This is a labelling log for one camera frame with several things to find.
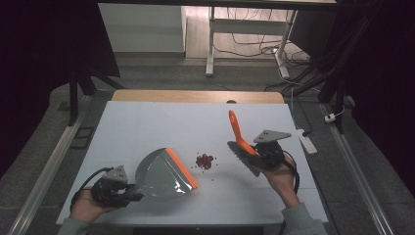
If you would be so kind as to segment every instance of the hand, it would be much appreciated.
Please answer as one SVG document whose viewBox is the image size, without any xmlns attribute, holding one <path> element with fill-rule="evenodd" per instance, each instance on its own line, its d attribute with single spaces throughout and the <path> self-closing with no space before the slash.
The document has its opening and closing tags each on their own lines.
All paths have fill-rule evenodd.
<svg viewBox="0 0 415 235">
<path fill-rule="evenodd" d="M 295 166 L 293 159 L 286 154 L 284 156 L 289 164 Z M 273 169 L 259 168 L 259 170 L 265 175 L 271 187 L 280 195 L 287 208 L 294 207 L 300 203 L 299 197 L 297 197 L 294 191 L 293 173 L 286 165 L 281 164 Z"/>
<path fill-rule="evenodd" d="M 92 223 L 101 214 L 112 212 L 117 208 L 106 208 L 96 203 L 92 199 L 91 191 L 87 188 L 82 190 L 76 203 L 73 205 L 69 218 L 81 220 L 86 223 Z"/>
</svg>

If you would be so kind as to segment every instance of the white shelf leg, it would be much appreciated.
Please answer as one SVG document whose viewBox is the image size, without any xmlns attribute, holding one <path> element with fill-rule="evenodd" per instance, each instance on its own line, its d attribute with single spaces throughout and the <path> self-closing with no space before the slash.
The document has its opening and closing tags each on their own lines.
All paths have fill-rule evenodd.
<svg viewBox="0 0 415 235">
<path fill-rule="evenodd" d="M 214 34 L 214 7 L 209 7 L 209 36 L 207 48 L 207 76 L 213 76 L 213 34 Z"/>
</svg>

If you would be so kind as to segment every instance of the white wall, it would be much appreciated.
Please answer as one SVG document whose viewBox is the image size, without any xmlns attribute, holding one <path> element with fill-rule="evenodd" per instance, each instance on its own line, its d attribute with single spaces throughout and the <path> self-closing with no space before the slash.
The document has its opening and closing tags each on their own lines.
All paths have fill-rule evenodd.
<svg viewBox="0 0 415 235">
<path fill-rule="evenodd" d="M 184 52 L 181 6 L 99 4 L 114 52 Z"/>
</svg>

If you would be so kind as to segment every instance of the white tabletop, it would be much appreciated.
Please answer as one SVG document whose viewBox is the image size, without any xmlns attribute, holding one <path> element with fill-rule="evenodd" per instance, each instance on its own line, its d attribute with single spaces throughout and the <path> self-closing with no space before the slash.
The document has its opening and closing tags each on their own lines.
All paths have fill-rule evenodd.
<svg viewBox="0 0 415 235">
<path fill-rule="evenodd" d="M 287 105 L 109 102 L 57 220 L 69 216 L 73 193 L 96 170 L 124 165 L 129 183 L 141 160 L 170 147 L 199 183 L 199 188 L 168 202 L 143 199 L 106 213 L 96 222 L 127 226 L 267 225 L 281 223 L 284 204 L 265 177 L 255 177 L 232 153 L 235 137 L 228 111 L 237 115 L 243 137 L 254 143 L 263 130 L 289 132 L 279 143 L 298 163 L 299 197 L 314 218 L 328 221 Z M 215 157 L 209 170 L 196 157 Z M 95 183 L 101 175 L 91 180 Z"/>
</svg>

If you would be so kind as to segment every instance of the table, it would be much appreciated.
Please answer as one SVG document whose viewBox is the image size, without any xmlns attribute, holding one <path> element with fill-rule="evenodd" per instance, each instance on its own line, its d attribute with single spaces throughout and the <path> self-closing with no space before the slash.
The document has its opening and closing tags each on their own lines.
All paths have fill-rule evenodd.
<svg viewBox="0 0 415 235">
<path fill-rule="evenodd" d="M 237 104 L 227 104 L 229 100 Z M 281 210 L 285 207 L 281 199 L 266 178 L 254 177 L 226 144 L 235 140 L 229 109 L 239 115 L 243 135 L 252 143 L 263 129 L 292 133 L 292 137 L 279 143 L 298 163 L 299 197 L 311 216 L 328 221 L 290 111 L 282 102 L 279 93 L 118 90 L 104 110 L 58 223 L 68 217 L 73 193 L 92 172 L 101 167 L 124 165 L 129 183 L 134 183 L 135 168 L 141 160 L 163 147 L 173 149 L 199 188 L 172 201 L 143 199 L 130 203 L 125 209 L 104 214 L 98 223 L 124 226 L 281 223 Z M 193 167 L 196 157 L 204 153 L 215 156 L 212 168 Z"/>
</svg>

